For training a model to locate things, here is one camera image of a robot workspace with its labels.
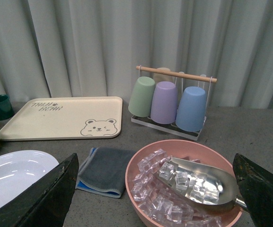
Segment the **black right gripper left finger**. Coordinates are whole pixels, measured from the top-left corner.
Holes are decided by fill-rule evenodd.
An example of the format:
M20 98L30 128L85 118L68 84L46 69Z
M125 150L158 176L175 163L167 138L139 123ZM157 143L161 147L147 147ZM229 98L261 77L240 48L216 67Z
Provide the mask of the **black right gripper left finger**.
M0 208L0 227L63 226L75 193L78 170L78 156L73 153Z

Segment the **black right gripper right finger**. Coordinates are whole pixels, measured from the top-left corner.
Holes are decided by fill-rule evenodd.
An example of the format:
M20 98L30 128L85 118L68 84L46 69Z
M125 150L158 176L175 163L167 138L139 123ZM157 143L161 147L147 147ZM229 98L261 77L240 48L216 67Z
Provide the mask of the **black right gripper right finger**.
M233 171L256 227L273 227L273 174L237 153Z

